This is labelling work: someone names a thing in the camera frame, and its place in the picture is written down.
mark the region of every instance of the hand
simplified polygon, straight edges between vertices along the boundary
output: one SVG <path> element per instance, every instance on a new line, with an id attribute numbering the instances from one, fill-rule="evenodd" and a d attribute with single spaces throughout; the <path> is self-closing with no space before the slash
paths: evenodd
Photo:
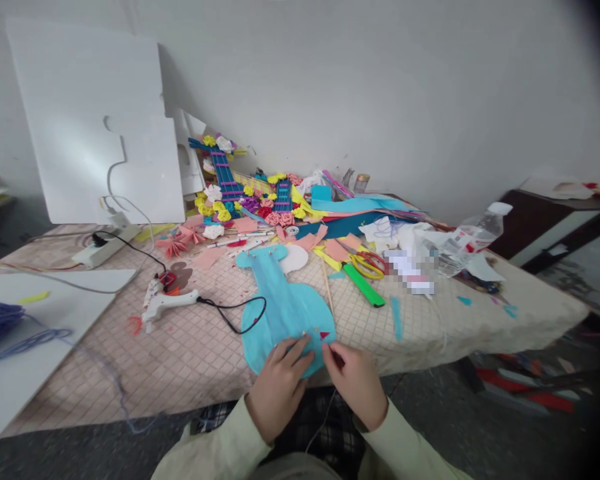
<path id="1" fill-rule="evenodd" d="M 282 433 L 305 394 L 307 371 L 315 353 L 301 357 L 311 337 L 288 339 L 271 350 L 264 368 L 245 397 L 247 410 L 262 440 L 268 445 Z"/>
<path id="2" fill-rule="evenodd" d="M 380 427 L 387 416 L 389 400 L 371 354 L 338 341 L 323 343 L 322 354 L 335 388 L 351 410 L 370 432 Z"/>

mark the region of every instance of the yellow scissors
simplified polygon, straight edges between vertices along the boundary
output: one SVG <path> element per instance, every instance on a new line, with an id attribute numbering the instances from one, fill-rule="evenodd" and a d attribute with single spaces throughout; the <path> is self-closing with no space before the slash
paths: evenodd
<path id="1" fill-rule="evenodd" d="M 380 280 L 387 273 L 387 262 L 380 255 L 370 251 L 356 251 L 338 240 L 338 243 L 347 249 L 351 257 L 353 268 L 361 275 L 372 280 Z"/>

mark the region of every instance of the blue yarn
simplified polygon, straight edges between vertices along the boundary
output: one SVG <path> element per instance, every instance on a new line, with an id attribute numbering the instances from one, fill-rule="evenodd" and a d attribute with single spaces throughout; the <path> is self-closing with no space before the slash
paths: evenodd
<path id="1" fill-rule="evenodd" d="M 2 350 L 0 352 L 0 360 L 4 360 L 6 358 L 12 357 L 14 355 L 18 355 L 20 353 L 24 353 L 26 351 L 31 350 L 32 348 L 37 347 L 38 345 L 42 345 L 44 343 L 50 342 L 51 340 L 58 339 L 63 341 L 64 343 L 70 345 L 72 348 L 84 351 L 94 362 L 100 363 L 104 370 L 109 374 L 111 379 L 113 380 L 113 384 L 116 386 L 118 390 L 118 394 L 120 395 L 120 408 L 125 414 L 125 421 L 129 426 L 129 430 L 132 433 L 138 435 L 140 433 L 144 433 L 150 430 L 155 422 L 162 416 L 162 414 L 158 414 L 153 420 L 144 428 L 137 428 L 132 420 L 131 414 L 129 413 L 129 409 L 125 403 L 126 392 L 122 387 L 122 382 L 120 381 L 118 373 L 110 366 L 109 362 L 102 356 L 102 354 L 93 351 L 86 347 L 81 347 L 76 345 L 74 342 L 67 340 L 66 337 L 70 336 L 73 332 L 69 329 L 50 329 L 40 320 L 32 317 L 31 315 L 25 313 L 24 308 L 20 305 L 8 305 L 6 303 L 0 303 L 0 339 L 3 338 L 8 332 L 10 332 L 15 326 L 20 324 L 24 318 L 28 318 L 36 323 L 43 330 L 41 332 L 36 333 L 35 335 L 30 336 L 29 338 L 22 340 L 11 347 Z"/>

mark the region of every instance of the sleeve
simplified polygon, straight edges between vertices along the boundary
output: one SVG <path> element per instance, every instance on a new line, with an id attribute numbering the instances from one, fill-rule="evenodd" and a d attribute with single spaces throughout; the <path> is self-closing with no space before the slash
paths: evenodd
<path id="1" fill-rule="evenodd" d="M 160 460 L 152 480 L 244 479 L 270 451 L 242 397 L 218 429 L 176 443 Z"/>
<path id="2" fill-rule="evenodd" d="M 391 400 L 387 416 L 379 428 L 368 432 L 358 418 L 354 420 L 366 442 L 381 460 L 372 462 L 373 478 L 409 480 L 471 480 L 466 473 L 448 464 L 398 412 Z M 390 472 L 383 474 L 386 468 Z"/>

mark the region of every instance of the paper guitar craft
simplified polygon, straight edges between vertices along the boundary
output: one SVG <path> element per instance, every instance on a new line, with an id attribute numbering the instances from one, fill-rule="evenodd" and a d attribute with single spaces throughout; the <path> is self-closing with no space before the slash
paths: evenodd
<path id="1" fill-rule="evenodd" d="M 284 245 L 242 252 L 236 258 L 240 268 L 251 268 L 258 284 L 255 297 L 267 300 L 264 315 L 252 330 L 242 335 L 245 358 L 250 368 L 260 374 L 274 345 L 289 337 L 311 335 L 303 354 L 310 350 L 315 358 L 303 378 L 309 377 L 324 366 L 322 342 L 335 340 L 335 324 L 323 298 L 308 285 L 288 283 L 278 262 L 287 256 Z M 242 315 L 242 330 L 249 328 L 262 311 L 262 302 L 247 304 Z"/>

